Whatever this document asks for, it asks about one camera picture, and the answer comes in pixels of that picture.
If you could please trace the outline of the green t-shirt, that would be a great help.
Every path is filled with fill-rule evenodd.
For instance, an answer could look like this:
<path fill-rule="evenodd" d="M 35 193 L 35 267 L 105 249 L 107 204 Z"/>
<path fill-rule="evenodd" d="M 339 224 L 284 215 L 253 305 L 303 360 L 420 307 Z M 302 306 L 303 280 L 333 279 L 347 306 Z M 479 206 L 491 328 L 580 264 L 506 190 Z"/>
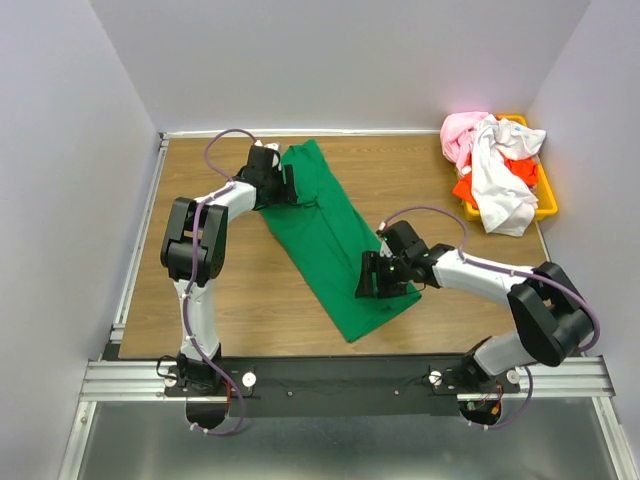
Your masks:
<path fill-rule="evenodd" d="M 365 251 L 380 241 L 352 205 L 314 140 L 289 147 L 281 157 L 293 168 L 295 204 L 261 211 L 311 291 L 343 336 L 352 343 L 408 310 L 418 290 L 389 299 L 357 298 Z"/>

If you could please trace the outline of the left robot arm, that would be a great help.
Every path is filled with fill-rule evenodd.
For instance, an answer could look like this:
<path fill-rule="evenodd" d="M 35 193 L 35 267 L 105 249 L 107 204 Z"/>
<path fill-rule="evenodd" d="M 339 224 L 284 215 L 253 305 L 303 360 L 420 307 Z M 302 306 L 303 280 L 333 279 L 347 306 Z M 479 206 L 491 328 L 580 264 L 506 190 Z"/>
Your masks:
<path fill-rule="evenodd" d="M 225 381 L 216 364 L 221 341 L 214 289 L 225 262 L 229 225 L 245 213 L 296 199 L 293 168 L 282 165 L 280 145 L 257 140 L 246 164 L 223 187 L 195 199 L 174 200 L 160 259 L 179 299 L 182 340 L 167 384 L 209 395 Z"/>

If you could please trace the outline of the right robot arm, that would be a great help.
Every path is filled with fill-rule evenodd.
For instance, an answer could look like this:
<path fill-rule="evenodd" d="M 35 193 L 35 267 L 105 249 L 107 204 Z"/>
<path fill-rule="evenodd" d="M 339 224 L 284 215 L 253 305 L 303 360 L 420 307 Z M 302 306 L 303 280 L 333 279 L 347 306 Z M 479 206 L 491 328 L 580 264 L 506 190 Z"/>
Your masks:
<path fill-rule="evenodd" d="M 378 235 L 380 249 L 362 255 L 356 297 L 400 297 L 418 283 L 476 294 L 506 305 L 512 314 L 513 331 L 481 341 L 450 370 L 432 374 L 435 385 L 480 392 L 516 367 L 556 367 L 598 337 L 594 313 L 555 263 L 516 267 L 446 244 L 428 246 L 406 221 L 382 225 Z"/>

